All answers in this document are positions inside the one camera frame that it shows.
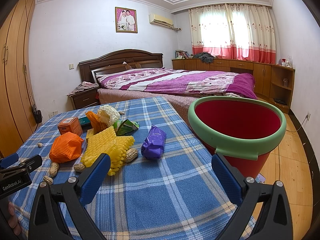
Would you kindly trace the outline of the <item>person's left hand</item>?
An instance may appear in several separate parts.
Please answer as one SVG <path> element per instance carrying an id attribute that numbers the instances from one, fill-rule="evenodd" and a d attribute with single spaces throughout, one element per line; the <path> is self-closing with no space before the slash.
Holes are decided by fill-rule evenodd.
<path id="1" fill-rule="evenodd" d="M 21 234 L 21 226 L 18 222 L 17 216 L 15 214 L 15 207 L 12 202 L 8 203 L 8 212 L 10 214 L 10 218 L 8 220 L 9 226 L 12 228 L 14 234 L 19 236 Z"/>

